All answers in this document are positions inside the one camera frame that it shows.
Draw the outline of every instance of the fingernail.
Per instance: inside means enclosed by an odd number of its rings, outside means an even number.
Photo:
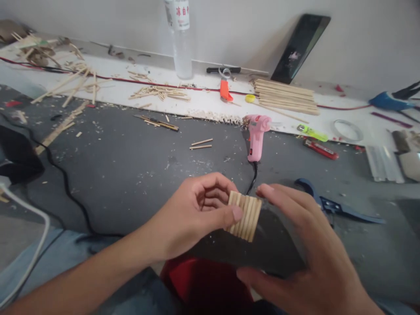
[[[242,216],[244,213],[242,212],[242,209],[238,206],[232,207],[233,217],[235,218],[235,221],[238,222],[242,219]]]
[[[273,187],[271,187],[270,185],[267,185],[267,184],[261,184],[260,187],[261,187],[261,189],[264,189],[268,193],[270,193],[274,190]]]

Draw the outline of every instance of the bottle label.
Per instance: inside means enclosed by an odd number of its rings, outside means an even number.
[[[175,31],[189,29],[188,0],[165,0],[165,7],[169,27]]]

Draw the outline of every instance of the pink hot glue gun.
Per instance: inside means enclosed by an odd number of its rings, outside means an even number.
[[[271,118],[262,115],[245,116],[248,121],[251,146],[249,149],[248,161],[258,162],[263,154],[263,136],[264,132],[270,130]]]

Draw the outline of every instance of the blue jeans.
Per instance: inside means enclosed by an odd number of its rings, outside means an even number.
[[[24,284],[18,297],[22,297],[45,282],[73,268],[96,252],[114,243],[116,238],[86,238],[86,235],[61,229],[51,230],[47,236],[41,257]],[[15,288],[26,271],[38,241],[24,250],[2,273],[0,273],[0,301]],[[385,299],[375,299],[385,314],[416,315],[406,305]],[[146,268],[119,290],[117,290],[95,314],[179,314],[183,313],[181,303],[172,296],[151,268]],[[258,301],[253,314],[285,314],[271,303]]]

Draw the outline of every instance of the plastic bottle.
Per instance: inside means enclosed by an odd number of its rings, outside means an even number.
[[[193,77],[192,52],[189,30],[188,0],[165,0],[166,16],[172,34],[175,71],[180,79]]]

